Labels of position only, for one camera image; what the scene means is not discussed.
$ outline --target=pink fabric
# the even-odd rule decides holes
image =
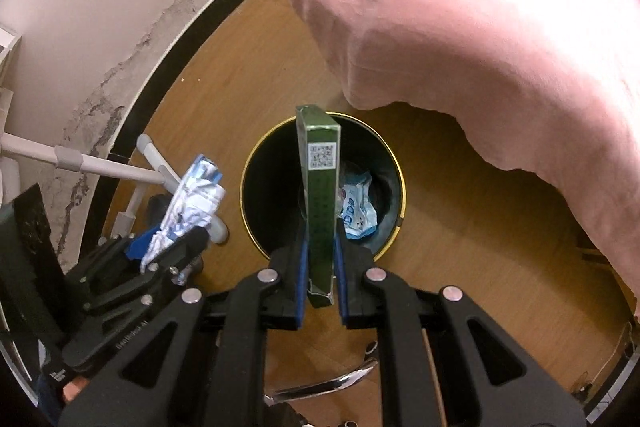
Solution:
[[[290,2],[354,107],[453,115],[556,186],[640,296],[640,0]]]

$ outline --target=green box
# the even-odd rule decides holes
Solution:
[[[317,105],[296,108],[308,230],[308,297],[314,307],[334,303],[334,235],[340,124]]]

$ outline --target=silver rivet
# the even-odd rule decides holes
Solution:
[[[457,286],[445,286],[442,290],[442,295],[447,301],[457,302],[462,299],[462,290]]]
[[[265,268],[258,272],[258,280],[260,282],[273,282],[278,278],[278,272],[273,268]]]
[[[386,272],[382,268],[373,267],[367,270],[367,279],[380,282],[386,279]]]
[[[197,288],[187,288],[182,292],[182,301],[187,304],[195,304],[202,299],[202,292]]]

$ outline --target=white wall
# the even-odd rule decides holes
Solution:
[[[209,0],[0,0],[0,23],[22,42],[5,87],[6,130],[105,156],[161,55]],[[94,176],[20,163],[23,188],[43,187],[63,266],[78,253]]]

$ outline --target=qr code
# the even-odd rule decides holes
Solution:
[[[310,171],[335,169],[335,142],[310,143],[307,166]]]

